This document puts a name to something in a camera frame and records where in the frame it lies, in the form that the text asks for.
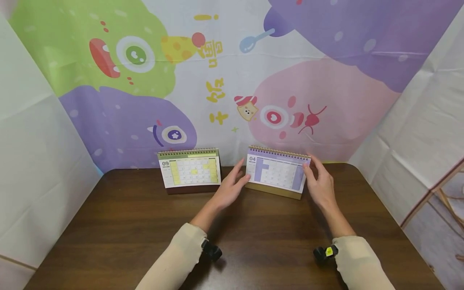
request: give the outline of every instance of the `wooden table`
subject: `wooden table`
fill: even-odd
[[[397,290],[443,289],[360,172],[328,164],[341,210],[377,253]],[[114,170],[97,184],[26,289],[134,289],[176,231],[212,193],[166,195],[159,169]],[[202,256],[182,289],[344,289],[312,251],[329,232],[307,193],[292,200],[244,189],[209,234],[223,257]]]

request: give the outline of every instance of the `finger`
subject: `finger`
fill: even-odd
[[[237,177],[238,172],[242,168],[242,165],[243,165],[243,158],[240,159],[240,161],[237,162],[237,164],[235,164],[235,166],[233,167],[232,171],[229,173],[228,176],[231,176],[235,179],[235,177]]]
[[[250,181],[251,175],[247,174],[244,177],[240,178],[237,183],[234,185],[235,187],[242,188]]]
[[[311,161],[313,161],[314,165],[316,165],[319,176],[329,174],[329,172],[327,171],[327,169],[325,169],[322,162],[316,156],[311,155]]]
[[[306,178],[308,179],[309,182],[313,183],[316,181],[316,178],[314,177],[314,173],[307,163],[303,164],[303,171],[304,171],[304,175],[306,175]]]
[[[238,173],[237,173],[237,176],[235,176],[235,180],[237,180],[238,178],[242,177],[243,176],[243,171],[240,170]]]

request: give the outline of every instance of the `cartoon eye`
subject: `cartoon eye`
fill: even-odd
[[[128,70],[138,73],[150,71],[155,66],[155,54],[150,45],[140,37],[126,36],[116,45],[119,61]]]
[[[280,129],[289,121],[287,111],[277,106],[265,106],[259,115],[261,122],[272,129]]]
[[[169,126],[164,128],[161,136],[163,137],[164,141],[171,144],[181,144],[187,141],[187,135],[178,126]]]

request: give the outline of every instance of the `calendar page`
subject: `calendar page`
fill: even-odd
[[[310,158],[248,149],[246,173],[250,182],[302,193],[306,181],[303,164]]]
[[[219,152],[173,152],[158,155],[165,188],[220,185]]]

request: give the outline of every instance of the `forearm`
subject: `forearm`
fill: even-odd
[[[364,238],[356,236],[337,204],[322,206],[321,210],[334,238],[333,244],[338,249],[335,256],[337,270],[348,288],[394,289],[371,246]]]
[[[198,214],[190,221],[191,225],[197,226],[204,232],[208,232],[216,216],[222,210],[218,202],[211,198]]]
[[[177,290],[200,259],[206,233],[184,224],[151,266],[136,290]]]
[[[327,224],[329,225],[332,237],[339,238],[345,236],[356,236],[356,233],[338,208],[337,204],[328,203],[321,205],[320,208]]]

